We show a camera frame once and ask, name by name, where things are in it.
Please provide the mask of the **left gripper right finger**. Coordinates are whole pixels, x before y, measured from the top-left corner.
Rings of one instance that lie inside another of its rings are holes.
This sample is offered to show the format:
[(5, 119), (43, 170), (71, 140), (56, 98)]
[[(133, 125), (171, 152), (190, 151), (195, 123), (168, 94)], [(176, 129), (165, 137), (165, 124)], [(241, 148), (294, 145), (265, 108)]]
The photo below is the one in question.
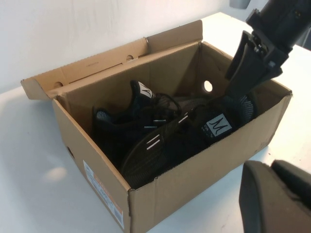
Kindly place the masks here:
[(274, 160), (272, 170), (286, 186), (300, 197), (304, 205), (311, 204), (311, 175), (283, 160)]

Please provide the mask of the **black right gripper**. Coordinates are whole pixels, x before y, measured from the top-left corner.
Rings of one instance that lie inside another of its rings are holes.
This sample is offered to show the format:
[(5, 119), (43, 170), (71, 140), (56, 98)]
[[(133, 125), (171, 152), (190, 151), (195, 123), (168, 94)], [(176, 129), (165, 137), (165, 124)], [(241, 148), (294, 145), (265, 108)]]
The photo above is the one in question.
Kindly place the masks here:
[(246, 22), (253, 32), (242, 32), (225, 76), (227, 95), (232, 98), (282, 74), (280, 67), (295, 44), (295, 9), (255, 9)]

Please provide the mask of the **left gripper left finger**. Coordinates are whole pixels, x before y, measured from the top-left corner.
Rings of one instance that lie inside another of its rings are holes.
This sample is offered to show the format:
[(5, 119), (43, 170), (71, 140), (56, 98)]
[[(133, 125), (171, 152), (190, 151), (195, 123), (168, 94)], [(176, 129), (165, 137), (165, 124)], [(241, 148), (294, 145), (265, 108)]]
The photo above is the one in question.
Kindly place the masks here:
[(311, 205), (304, 205), (271, 165), (259, 161), (244, 163), (239, 206), (246, 233), (311, 231)]

